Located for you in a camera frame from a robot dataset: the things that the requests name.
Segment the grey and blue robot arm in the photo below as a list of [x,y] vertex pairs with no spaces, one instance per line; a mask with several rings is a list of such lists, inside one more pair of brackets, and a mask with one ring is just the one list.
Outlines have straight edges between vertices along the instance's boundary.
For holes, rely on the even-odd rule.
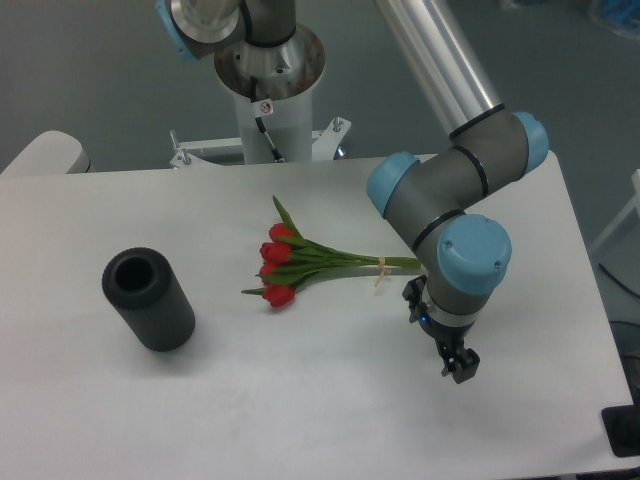
[[[502,226],[469,208],[537,168],[548,155],[548,137],[531,114],[504,107],[445,2],[377,7],[451,146],[427,161],[390,155],[370,174],[366,192],[425,267],[403,296],[411,320],[435,341],[444,373],[460,383],[480,363],[465,335],[511,257]],[[182,59],[214,58],[235,98],[246,163],[320,157],[310,94],[325,55],[298,23],[293,2],[159,1],[155,8]]]

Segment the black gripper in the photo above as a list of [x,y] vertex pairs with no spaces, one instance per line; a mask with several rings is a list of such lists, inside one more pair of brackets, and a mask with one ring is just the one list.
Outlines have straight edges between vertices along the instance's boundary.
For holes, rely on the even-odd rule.
[[474,325],[474,315],[457,315],[441,309],[429,296],[427,276],[410,280],[402,292],[408,302],[409,322],[417,323],[436,342],[443,360],[442,377],[453,374],[457,384],[473,378],[480,364],[479,355],[464,346],[464,339]]

